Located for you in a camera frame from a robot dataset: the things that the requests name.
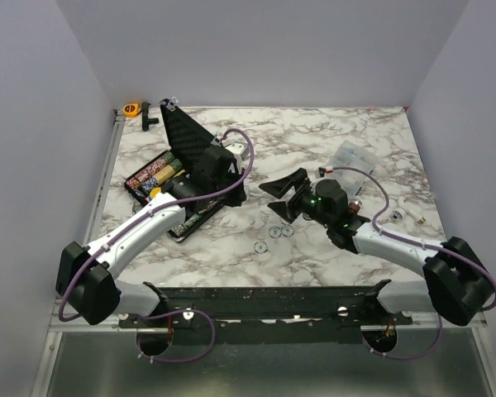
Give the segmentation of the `yellow round button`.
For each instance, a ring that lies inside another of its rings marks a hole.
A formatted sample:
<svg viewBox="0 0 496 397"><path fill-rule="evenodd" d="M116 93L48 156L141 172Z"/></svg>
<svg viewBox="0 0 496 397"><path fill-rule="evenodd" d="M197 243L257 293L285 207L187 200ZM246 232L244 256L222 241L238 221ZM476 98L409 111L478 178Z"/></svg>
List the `yellow round button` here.
<svg viewBox="0 0 496 397"><path fill-rule="evenodd" d="M151 192L150 192L150 196L151 196L152 198L154 198L154 197L155 197L158 193L160 193L160 192L161 192L161 188L159 188L159 187L153 188L153 189L151 190Z"/></svg>

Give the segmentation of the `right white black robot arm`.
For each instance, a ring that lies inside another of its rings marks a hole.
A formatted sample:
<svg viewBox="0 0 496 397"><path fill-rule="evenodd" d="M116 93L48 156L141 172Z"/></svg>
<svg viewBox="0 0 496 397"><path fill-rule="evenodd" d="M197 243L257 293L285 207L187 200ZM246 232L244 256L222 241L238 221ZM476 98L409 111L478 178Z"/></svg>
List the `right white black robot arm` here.
<svg viewBox="0 0 496 397"><path fill-rule="evenodd" d="M391 232L359 214L335 179L312 182L300 168L266 182L260 189L275 198L269 208L288 223L299 216L319 223L332 244L355 254L377 257L420 276L419 281L383 281L364 303L365 317L381 324L394 313L437 313L466 326L496 303L496 282L470 245L459 237L438 242Z"/></svg>

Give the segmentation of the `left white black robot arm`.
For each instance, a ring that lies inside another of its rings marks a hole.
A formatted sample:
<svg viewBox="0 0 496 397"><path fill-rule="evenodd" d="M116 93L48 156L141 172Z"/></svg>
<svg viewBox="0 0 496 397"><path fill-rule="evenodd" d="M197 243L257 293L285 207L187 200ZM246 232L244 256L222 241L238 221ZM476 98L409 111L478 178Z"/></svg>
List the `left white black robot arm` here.
<svg viewBox="0 0 496 397"><path fill-rule="evenodd" d="M113 314L136 315L150 327L166 319L165 295L145 281L119 279L128 265L162 235L216 201L231 207L246 199L244 180L254 163L251 143L209 146L193 170L181 169L139 212L85 246L71 242L60 258L56 292L61 322L97 325Z"/></svg>

